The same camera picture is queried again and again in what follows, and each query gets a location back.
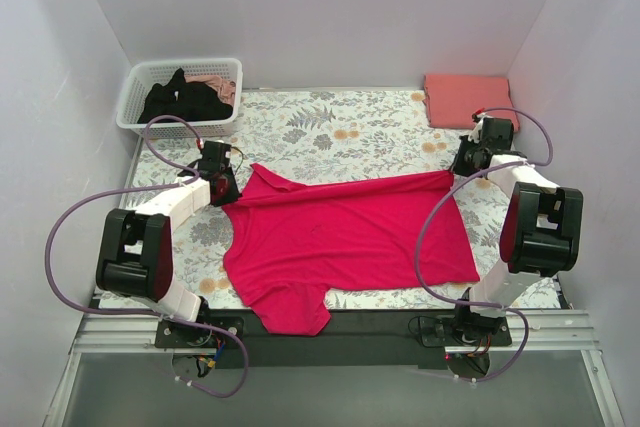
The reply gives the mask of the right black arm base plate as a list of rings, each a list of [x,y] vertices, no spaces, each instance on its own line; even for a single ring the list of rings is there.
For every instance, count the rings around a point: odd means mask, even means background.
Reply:
[[[486,342],[490,347],[512,344],[505,318],[465,321],[454,315],[418,315],[408,321],[407,327],[424,347],[476,347]]]

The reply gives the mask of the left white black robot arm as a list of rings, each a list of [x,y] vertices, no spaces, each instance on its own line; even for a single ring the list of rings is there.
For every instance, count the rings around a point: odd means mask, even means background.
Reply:
[[[241,197],[231,166],[235,148],[221,141],[201,141],[198,148],[201,157],[180,172],[175,188],[108,213],[96,269],[100,289],[180,319],[178,334],[193,347],[211,339],[213,324],[200,314],[204,301],[174,273],[172,234],[202,209]]]

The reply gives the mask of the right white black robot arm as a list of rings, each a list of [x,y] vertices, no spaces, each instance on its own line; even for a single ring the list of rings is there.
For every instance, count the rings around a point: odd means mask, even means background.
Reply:
[[[486,169],[487,180],[510,196],[499,239],[499,260],[468,288],[463,306],[454,308],[452,330],[464,344],[506,327],[506,307],[544,278],[576,264],[584,197],[544,178],[524,154],[513,149],[511,120],[473,115],[475,123],[452,165],[456,175],[471,177]]]

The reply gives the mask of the magenta t shirt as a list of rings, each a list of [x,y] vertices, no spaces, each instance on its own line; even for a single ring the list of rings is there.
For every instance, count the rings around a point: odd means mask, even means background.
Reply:
[[[305,185],[256,164],[223,210],[233,241],[223,264],[243,304],[271,334],[317,335],[329,290],[475,283],[479,274],[448,171]]]

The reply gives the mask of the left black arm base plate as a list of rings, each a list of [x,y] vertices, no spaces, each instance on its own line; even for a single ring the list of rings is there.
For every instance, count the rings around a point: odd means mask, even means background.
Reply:
[[[241,338],[244,321],[241,317],[211,317],[204,320],[205,324],[230,332]],[[207,328],[194,328],[173,321],[160,321],[154,346],[162,349],[205,348],[213,349],[223,344],[235,347],[235,342],[227,335]]]

